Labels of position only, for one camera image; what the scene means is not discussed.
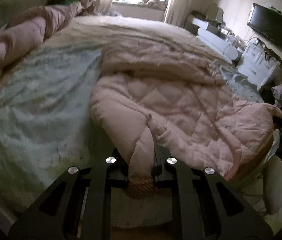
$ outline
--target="silver screw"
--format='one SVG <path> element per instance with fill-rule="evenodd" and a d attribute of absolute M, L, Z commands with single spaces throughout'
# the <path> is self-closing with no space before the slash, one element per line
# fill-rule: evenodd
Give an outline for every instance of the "silver screw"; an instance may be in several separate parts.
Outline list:
<path fill-rule="evenodd" d="M 116 158 L 114 158 L 114 157 L 109 157 L 109 158 L 107 158 L 106 160 L 105 160 L 107 163 L 115 163 L 116 162 Z"/>
<path fill-rule="evenodd" d="M 208 168 L 205 168 L 204 171 L 205 171 L 206 174 L 209 174 L 209 175 L 214 174 L 214 169 L 213 169 L 213 168 L 209 168 L 209 167 L 208 167 Z"/>
<path fill-rule="evenodd" d="M 173 157 L 172 158 L 168 158 L 167 162 L 170 163 L 170 164 L 176 164 L 177 163 L 177 159 L 173 158 Z"/>
<path fill-rule="evenodd" d="M 68 169 L 68 173 L 70 173 L 70 174 L 74 174 L 74 173 L 77 173 L 78 172 L 78 168 L 77 167 L 70 167 L 69 169 Z"/>

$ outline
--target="television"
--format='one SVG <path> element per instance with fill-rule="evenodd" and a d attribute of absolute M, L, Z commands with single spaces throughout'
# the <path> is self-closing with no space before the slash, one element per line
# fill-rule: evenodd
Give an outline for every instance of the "television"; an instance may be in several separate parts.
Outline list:
<path fill-rule="evenodd" d="M 254 3 L 249 14 L 248 26 L 282 47 L 282 14 L 279 12 Z"/>

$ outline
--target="black bracket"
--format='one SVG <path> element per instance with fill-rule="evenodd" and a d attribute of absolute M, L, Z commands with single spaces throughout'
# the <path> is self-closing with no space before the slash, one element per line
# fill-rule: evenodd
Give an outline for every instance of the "black bracket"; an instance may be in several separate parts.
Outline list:
<path fill-rule="evenodd" d="M 191 169 L 154 141 L 154 184 L 172 189 L 174 239 L 272 239 L 269 225 L 214 169 Z M 127 184 L 128 166 L 116 149 L 93 168 L 70 167 L 15 222 L 9 238 L 109 240 L 111 188 Z"/>

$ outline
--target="mattress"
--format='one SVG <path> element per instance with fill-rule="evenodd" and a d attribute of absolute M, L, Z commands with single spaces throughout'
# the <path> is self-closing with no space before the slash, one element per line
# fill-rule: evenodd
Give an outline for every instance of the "mattress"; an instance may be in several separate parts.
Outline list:
<path fill-rule="evenodd" d="M 14 210 L 24 211 L 69 166 L 93 166 L 112 153 L 111 140 L 90 120 L 89 96 L 100 75 L 103 45 L 124 36 L 177 43 L 192 53 L 220 59 L 191 33 L 162 22 L 75 18 L 0 80 L 0 193 Z M 239 96 L 262 102 L 256 87 L 235 69 L 222 67 L 220 73 Z M 260 172 L 278 143 L 278 134 L 269 138 L 260 159 L 236 183 L 252 179 L 251 171 Z M 132 200 L 115 190 L 112 206 L 117 207 L 111 213 L 117 227 L 151 226 L 172 218 L 169 197 Z M 139 212 L 138 219 L 127 215 L 131 210 Z"/>

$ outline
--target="folded blanket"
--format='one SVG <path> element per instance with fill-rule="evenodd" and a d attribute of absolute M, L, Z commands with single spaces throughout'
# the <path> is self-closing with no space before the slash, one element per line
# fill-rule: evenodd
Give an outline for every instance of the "folded blanket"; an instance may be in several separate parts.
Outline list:
<path fill-rule="evenodd" d="M 129 165 L 131 189 L 153 189 L 154 144 L 190 167 L 212 167 L 230 180 L 273 136 L 275 106 L 240 99 L 217 75 L 217 64 L 142 38 L 104 49 L 91 117 Z"/>
<path fill-rule="evenodd" d="M 39 6 L 13 17 L 8 28 L 0 30 L 0 77 L 5 66 L 66 27 L 81 9 L 79 2 L 70 6 Z"/>

